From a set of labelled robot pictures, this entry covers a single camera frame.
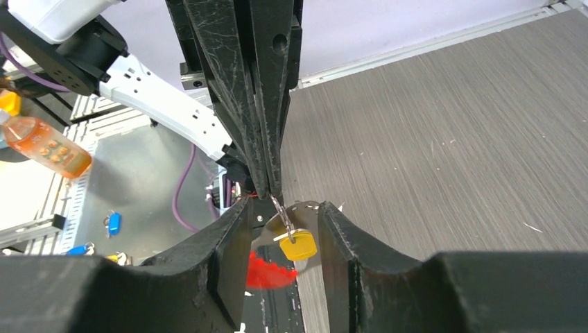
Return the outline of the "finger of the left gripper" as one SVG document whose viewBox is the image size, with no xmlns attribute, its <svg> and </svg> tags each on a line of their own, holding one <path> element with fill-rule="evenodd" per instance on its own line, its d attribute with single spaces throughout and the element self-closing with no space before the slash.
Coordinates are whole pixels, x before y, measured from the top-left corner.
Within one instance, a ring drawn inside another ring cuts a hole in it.
<svg viewBox="0 0 588 333">
<path fill-rule="evenodd" d="M 243 154 L 259 199 L 269 194 L 259 115 L 248 63 L 252 41 L 249 1 L 185 1 L 211 72 L 209 84 L 224 112 L 217 114 Z"/>
<path fill-rule="evenodd" d="M 289 102 L 288 57 L 293 1 L 237 1 L 245 100 L 240 104 L 238 147 L 259 197 L 282 193 L 281 140 Z"/>
</svg>

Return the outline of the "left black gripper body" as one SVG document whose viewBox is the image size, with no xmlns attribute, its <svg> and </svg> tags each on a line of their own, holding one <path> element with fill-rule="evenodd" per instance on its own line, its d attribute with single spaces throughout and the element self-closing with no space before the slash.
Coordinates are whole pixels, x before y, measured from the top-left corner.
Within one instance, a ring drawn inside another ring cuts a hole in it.
<svg viewBox="0 0 588 333">
<path fill-rule="evenodd" d="M 250 22 L 250 2 L 235 1 L 236 21 L 239 30 L 245 33 L 241 37 L 243 57 L 247 63 L 255 59 L 254 42 Z M 184 60 L 180 63 L 180 75 L 185 90 L 204 88 L 207 86 L 203 61 L 205 59 L 197 35 L 194 32 L 188 11 L 183 1 L 166 2 L 173 26 L 180 43 Z M 286 88 L 297 86 L 300 73 L 300 54 L 302 46 L 302 13 L 303 0 L 293 2 L 291 24 L 291 44 L 288 50 Z"/>
</svg>

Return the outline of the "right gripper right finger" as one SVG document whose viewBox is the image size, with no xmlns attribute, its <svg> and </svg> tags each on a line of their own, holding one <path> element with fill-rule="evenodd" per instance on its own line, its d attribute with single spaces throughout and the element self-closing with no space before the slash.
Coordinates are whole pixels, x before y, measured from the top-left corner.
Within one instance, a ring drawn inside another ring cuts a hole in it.
<svg viewBox="0 0 588 333">
<path fill-rule="evenodd" d="M 586 332 L 585 252 L 449 251 L 416 260 L 318 209 L 332 332 Z"/>
</svg>

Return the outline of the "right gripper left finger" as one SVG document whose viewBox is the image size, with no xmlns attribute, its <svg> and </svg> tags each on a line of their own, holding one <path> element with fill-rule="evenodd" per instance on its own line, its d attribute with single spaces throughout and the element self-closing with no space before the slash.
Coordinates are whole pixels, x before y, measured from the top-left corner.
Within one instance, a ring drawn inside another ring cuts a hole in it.
<svg viewBox="0 0 588 333">
<path fill-rule="evenodd" d="M 1 259 L 2 332 L 235 332 L 252 201 L 140 266 L 99 256 Z"/>
</svg>

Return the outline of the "key with yellow tag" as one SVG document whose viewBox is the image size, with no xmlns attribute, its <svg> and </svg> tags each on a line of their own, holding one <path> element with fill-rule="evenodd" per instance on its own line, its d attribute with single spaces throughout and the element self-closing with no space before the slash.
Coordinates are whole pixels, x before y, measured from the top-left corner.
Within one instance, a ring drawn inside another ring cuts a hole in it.
<svg viewBox="0 0 588 333">
<path fill-rule="evenodd" d="M 313 234 L 306 229 L 286 232 L 273 241 L 278 243 L 285 257 L 293 262 L 309 259 L 318 252 Z"/>
</svg>

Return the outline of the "silver split keyring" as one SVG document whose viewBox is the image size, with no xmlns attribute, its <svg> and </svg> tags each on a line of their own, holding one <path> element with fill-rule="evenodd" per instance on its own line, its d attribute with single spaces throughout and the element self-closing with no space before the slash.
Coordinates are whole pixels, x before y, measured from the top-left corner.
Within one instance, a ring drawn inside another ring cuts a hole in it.
<svg viewBox="0 0 588 333">
<path fill-rule="evenodd" d="M 277 210 L 278 215 L 280 215 L 280 217 L 282 219 L 282 223 L 284 224 L 284 227 L 286 228 L 286 233 L 288 235 L 290 242 L 292 244 L 294 244 L 295 240 L 293 238 L 293 232 L 295 229 L 294 229 L 293 224 L 291 223 L 291 221 L 286 213 L 284 206 L 272 194 L 270 195 L 270 199 L 273 202 L 273 204 Z"/>
</svg>

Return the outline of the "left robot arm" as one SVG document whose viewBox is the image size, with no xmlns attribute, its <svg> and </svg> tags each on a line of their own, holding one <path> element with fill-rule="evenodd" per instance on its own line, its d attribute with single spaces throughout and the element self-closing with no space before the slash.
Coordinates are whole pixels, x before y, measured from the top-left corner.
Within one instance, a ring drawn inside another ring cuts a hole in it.
<svg viewBox="0 0 588 333">
<path fill-rule="evenodd" d="M 301 1 L 167 1 L 184 59 L 212 106 L 191 99 L 131 54 L 104 17 L 113 1 L 2 1 L 1 37 L 55 90 L 134 108 L 225 167 L 260 198 L 281 196 L 281 147 L 299 80 Z"/>
</svg>

